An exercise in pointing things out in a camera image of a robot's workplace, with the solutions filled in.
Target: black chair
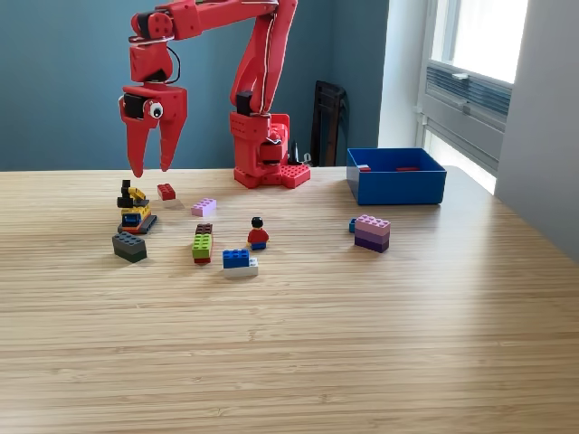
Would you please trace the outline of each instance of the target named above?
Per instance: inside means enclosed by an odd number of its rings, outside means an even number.
[[[311,165],[320,166],[320,154],[322,152],[322,119],[328,120],[327,145],[323,165],[336,165],[337,138],[340,125],[345,125],[347,130],[347,99],[346,91],[331,83],[316,81],[316,95],[314,98],[314,119],[311,126]]]

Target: white lego brick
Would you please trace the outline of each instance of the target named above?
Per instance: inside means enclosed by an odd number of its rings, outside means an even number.
[[[257,276],[259,274],[259,266],[257,258],[250,258],[249,267],[239,267],[237,269],[223,269],[223,274],[227,278],[245,278],[248,276]]]

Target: purple lego brick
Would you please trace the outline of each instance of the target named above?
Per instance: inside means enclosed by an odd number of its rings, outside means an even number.
[[[390,222],[364,214],[356,219],[356,229],[384,236],[390,232]]]
[[[354,236],[356,238],[361,238],[362,240],[370,241],[375,244],[385,244],[387,241],[390,240],[390,232],[386,233],[386,235],[376,235],[375,233],[372,232],[356,229],[354,231]]]
[[[205,197],[202,201],[199,201],[191,207],[191,215],[204,217],[209,212],[213,211],[216,207],[217,201],[215,199],[209,199],[208,197]]]
[[[390,240],[384,244],[377,244],[362,238],[354,238],[354,244],[356,246],[364,247],[365,249],[377,251],[378,253],[384,253],[390,247]]]

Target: white wall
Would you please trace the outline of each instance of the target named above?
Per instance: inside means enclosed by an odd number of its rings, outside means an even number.
[[[428,0],[390,0],[379,147],[414,146]]]
[[[577,0],[529,0],[496,195],[579,261],[577,16]]]

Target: blue wall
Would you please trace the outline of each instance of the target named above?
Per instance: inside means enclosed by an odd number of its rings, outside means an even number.
[[[386,49],[388,0],[334,0],[331,80],[346,89],[347,137],[340,136],[338,165],[348,147],[377,147]]]
[[[27,19],[0,26],[0,170],[128,168],[117,101],[130,84],[130,17],[158,0],[2,3]],[[316,80],[348,91],[349,145],[376,146],[386,11],[387,0],[300,0],[273,109],[290,115],[302,153]],[[189,94],[174,168],[233,166],[229,92],[251,31],[244,22],[172,44]],[[152,132],[145,166],[158,160]]]

